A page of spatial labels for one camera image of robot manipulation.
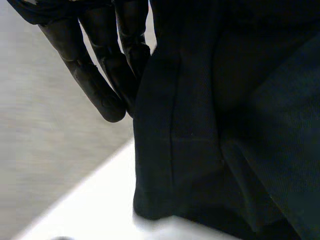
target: black garment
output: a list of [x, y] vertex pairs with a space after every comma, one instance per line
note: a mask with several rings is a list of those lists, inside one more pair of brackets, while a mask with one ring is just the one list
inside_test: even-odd
[[50, 24], [63, 18], [72, 18], [96, 8], [111, 4], [111, 0], [36, 0], [36, 4], [25, 0], [7, 0], [28, 23]]
[[165, 19], [151, 1], [158, 46], [136, 99], [134, 210], [243, 239], [317, 240], [320, 2], [235, 2], [176, 0]]

